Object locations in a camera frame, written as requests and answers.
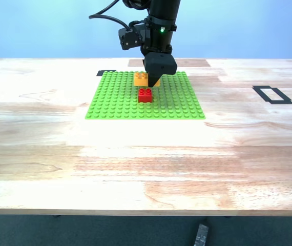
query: wooden tabletop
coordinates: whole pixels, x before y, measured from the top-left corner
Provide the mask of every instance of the wooden tabletop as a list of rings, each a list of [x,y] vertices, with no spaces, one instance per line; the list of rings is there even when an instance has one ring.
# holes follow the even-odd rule
[[[0,213],[292,216],[292,59],[177,64],[206,120],[85,120],[140,59],[0,59]]]

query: black cable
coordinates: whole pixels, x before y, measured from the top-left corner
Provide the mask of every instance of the black cable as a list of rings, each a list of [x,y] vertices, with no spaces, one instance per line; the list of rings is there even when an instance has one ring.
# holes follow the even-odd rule
[[[132,0],[129,0],[129,4],[132,8],[137,9],[137,10],[144,10],[150,7],[151,5],[151,0],[148,0],[147,3],[145,3],[144,5],[136,5]]]
[[[110,5],[108,5],[106,8],[100,10],[99,12],[95,13],[95,14],[103,14],[106,11],[108,11],[110,8],[112,8],[118,1],[120,0],[114,0]]]
[[[130,31],[130,28],[128,27],[128,25],[126,23],[124,23],[123,21],[120,21],[117,18],[111,17],[111,16],[107,16],[107,15],[102,15],[102,14],[93,14],[89,16],[89,19],[94,19],[94,18],[99,18],[99,19],[109,19],[110,21],[114,21],[117,22],[121,25],[123,25],[127,31]]]
[[[141,24],[141,23],[145,23],[145,21],[143,21],[143,20],[134,20],[134,21],[129,23],[129,27],[133,27],[134,25]]]

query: yellow lego brick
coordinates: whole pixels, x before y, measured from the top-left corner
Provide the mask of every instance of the yellow lego brick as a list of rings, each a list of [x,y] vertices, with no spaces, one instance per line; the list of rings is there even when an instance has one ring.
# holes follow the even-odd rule
[[[159,87],[161,84],[161,79],[159,79],[155,87]],[[147,73],[134,73],[134,86],[148,86],[148,74]]]

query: dark floor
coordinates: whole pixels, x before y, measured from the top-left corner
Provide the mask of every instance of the dark floor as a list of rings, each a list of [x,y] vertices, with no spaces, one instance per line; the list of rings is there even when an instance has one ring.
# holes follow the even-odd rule
[[[204,217],[0,215],[0,245],[188,246]],[[292,246],[292,217],[208,217],[209,246]]]

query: red lego brick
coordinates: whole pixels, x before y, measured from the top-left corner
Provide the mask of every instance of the red lego brick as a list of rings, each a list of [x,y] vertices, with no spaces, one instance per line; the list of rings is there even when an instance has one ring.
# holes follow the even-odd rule
[[[139,89],[138,102],[139,103],[151,103],[153,101],[153,95],[151,89]]]

